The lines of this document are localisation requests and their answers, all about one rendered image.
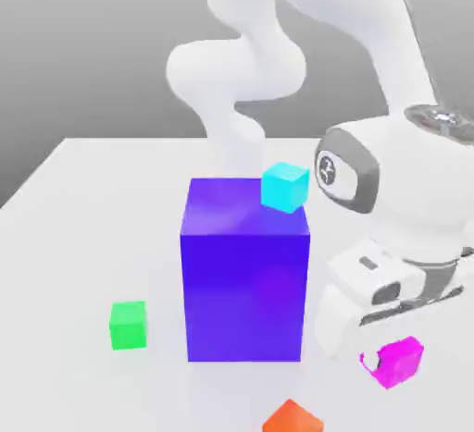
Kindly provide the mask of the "small orange cube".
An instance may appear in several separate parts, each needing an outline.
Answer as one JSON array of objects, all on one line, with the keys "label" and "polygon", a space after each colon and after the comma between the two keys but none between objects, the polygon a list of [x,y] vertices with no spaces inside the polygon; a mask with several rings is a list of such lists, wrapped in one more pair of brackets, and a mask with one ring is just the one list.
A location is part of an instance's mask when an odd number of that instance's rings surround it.
[{"label": "small orange cube", "polygon": [[262,432],[324,432],[324,423],[288,399],[262,425]]}]

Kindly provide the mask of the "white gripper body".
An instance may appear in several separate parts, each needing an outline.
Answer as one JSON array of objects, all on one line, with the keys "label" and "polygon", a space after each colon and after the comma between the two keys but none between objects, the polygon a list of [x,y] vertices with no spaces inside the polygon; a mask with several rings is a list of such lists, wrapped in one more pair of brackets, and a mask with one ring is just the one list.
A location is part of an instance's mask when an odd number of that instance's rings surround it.
[{"label": "white gripper body", "polygon": [[385,282],[360,290],[328,282],[318,298],[314,333],[330,358],[369,352],[410,335],[429,336],[442,323],[461,316],[471,300],[471,286],[456,282],[441,293],[423,298],[401,282]]}]

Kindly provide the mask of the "small magenta cube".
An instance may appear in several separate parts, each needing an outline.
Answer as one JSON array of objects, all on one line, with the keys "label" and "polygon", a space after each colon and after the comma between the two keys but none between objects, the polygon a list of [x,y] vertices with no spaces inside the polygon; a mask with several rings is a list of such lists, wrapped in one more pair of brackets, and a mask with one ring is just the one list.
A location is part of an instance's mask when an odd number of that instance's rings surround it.
[{"label": "small magenta cube", "polygon": [[387,343],[377,350],[377,365],[370,368],[366,355],[359,353],[359,362],[385,389],[407,381],[418,371],[424,346],[413,336]]}]

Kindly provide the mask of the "small cyan cube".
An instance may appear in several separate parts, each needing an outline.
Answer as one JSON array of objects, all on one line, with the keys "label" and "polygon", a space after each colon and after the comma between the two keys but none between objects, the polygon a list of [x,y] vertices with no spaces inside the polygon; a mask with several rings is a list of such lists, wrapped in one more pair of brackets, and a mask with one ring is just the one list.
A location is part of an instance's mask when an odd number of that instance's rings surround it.
[{"label": "small cyan cube", "polygon": [[307,200],[309,169],[279,162],[267,169],[261,178],[261,204],[292,214]]}]

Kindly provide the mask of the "small green cube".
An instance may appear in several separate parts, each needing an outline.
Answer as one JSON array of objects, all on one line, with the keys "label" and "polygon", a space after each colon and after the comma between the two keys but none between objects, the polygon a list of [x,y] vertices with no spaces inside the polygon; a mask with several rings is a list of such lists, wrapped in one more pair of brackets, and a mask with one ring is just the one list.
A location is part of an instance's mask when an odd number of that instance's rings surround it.
[{"label": "small green cube", "polygon": [[114,302],[108,325],[111,347],[114,351],[145,348],[147,345],[145,301]]}]

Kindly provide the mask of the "large purple box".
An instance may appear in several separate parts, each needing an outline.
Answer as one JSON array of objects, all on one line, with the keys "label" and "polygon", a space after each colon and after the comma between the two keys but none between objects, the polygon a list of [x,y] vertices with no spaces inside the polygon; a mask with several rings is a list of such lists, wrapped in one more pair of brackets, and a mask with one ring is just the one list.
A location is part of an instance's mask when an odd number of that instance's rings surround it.
[{"label": "large purple box", "polygon": [[193,178],[180,246],[191,362],[298,362],[310,230],[260,203],[259,179]]}]

